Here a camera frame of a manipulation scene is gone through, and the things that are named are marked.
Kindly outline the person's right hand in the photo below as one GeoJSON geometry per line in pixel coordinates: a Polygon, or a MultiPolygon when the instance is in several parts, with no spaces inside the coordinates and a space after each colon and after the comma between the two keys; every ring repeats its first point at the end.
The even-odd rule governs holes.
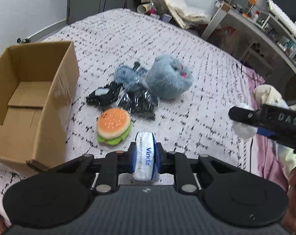
{"type": "Polygon", "coordinates": [[[289,177],[288,210],[282,220],[282,225],[292,234],[296,234],[296,167],[291,171],[289,177]]]}

